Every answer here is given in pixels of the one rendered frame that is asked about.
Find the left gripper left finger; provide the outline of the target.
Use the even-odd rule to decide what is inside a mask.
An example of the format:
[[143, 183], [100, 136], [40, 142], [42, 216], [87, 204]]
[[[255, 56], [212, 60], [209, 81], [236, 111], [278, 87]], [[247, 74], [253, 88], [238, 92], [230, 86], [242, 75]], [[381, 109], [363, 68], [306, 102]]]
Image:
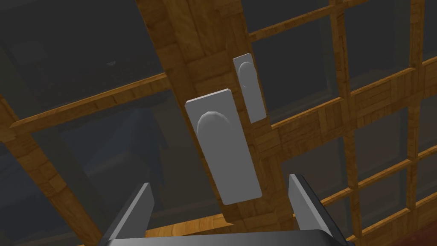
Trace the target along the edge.
[[144, 237], [154, 207], [149, 183], [140, 184], [128, 198], [100, 241]]

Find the wooden glazed door leaf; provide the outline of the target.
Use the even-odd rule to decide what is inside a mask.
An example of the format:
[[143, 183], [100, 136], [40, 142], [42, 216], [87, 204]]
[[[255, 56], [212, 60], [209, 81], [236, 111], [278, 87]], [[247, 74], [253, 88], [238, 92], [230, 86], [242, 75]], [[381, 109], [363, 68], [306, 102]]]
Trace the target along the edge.
[[[147, 237], [298, 228], [302, 174], [357, 246], [437, 221], [437, 0], [0, 0], [0, 222], [97, 246], [139, 183]], [[233, 59], [250, 53], [251, 123]], [[262, 196], [224, 205], [185, 109], [230, 89]]]

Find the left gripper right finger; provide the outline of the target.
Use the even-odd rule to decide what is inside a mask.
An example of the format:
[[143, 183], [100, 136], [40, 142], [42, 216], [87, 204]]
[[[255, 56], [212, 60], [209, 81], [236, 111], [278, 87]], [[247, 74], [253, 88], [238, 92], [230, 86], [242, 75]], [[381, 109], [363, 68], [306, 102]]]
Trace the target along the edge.
[[301, 230], [318, 229], [336, 236], [336, 224], [302, 175], [289, 175], [288, 198]]

